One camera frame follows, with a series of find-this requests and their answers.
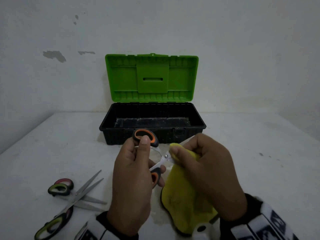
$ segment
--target white table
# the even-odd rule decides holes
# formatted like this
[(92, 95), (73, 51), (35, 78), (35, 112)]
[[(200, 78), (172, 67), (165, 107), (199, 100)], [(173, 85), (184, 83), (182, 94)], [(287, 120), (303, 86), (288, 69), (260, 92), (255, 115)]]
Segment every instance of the white table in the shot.
[[(89, 195), (107, 201), (104, 208), (109, 208), (113, 165), (121, 146), (106, 145), (98, 129), (104, 116), (56, 113), (0, 155), (1, 239), (33, 239), (65, 206), (47, 193), (60, 178), (71, 178), (77, 190), (102, 169), (97, 180), (104, 180)], [(300, 239), (318, 239), (320, 142), (276, 114), (201, 113), (201, 117), (207, 125), (204, 133), (230, 150), (243, 189), (273, 206)], [(159, 193), (156, 187), (140, 239), (150, 239), (151, 234), (154, 239), (179, 239), (159, 205)], [(75, 208), (70, 222), (53, 239), (73, 239), (91, 215)]]

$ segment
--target toolbox lid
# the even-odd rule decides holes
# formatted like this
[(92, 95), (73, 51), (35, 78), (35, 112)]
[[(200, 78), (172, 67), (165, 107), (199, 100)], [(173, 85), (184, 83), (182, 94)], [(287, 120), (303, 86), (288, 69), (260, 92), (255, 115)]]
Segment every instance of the toolbox lid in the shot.
[(187, 102), (193, 99), (198, 56), (108, 54), (114, 102)]

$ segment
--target yellow cloth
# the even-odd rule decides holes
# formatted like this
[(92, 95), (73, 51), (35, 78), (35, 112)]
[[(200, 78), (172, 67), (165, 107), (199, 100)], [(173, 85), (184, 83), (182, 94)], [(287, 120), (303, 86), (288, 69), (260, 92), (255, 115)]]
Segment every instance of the yellow cloth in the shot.
[[(196, 160), (200, 158), (198, 154), (188, 152)], [(187, 180), (185, 169), (176, 164), (172, 166), (162, 189), (161, 201), (171, 215), (175, 227), (187, 235), (191, 235), (199, 223), (209, 222), (218, 214), (208, 200), (196, 192)]]

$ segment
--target white wall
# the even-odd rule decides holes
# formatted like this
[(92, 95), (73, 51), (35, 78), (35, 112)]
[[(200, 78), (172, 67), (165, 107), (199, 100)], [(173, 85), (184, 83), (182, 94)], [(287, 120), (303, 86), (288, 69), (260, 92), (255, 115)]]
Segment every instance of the white wall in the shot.
[[(199, 112), (277, 112), (296, 125), (307, 118), (313, 124), (301, 128), (317, 136), (319, 6), (320, 0), (2, 0), (0, 152), (55, 111), (106, 111), (108, 53), (197, 55)], [(60, 51), (66, 61), (43, 56), (47, 51)]]

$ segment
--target toolbox compartment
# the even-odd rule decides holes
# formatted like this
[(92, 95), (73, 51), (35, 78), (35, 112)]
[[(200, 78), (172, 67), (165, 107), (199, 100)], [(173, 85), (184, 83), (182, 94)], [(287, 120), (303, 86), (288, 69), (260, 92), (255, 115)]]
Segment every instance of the toolbox compartment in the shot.
[(180, 143), (206, 128), (192, 103), (197, 56), (105, 56), (114, 102), (99, 129), (108, 145), (122, 145), (136, 128), (159, 143)]
[(180, 143), (206, 125), (192, 103), (114, 103), (99, 129), (108, 145), (122, 145), (136, 128), (151, 130), (159, 143)]

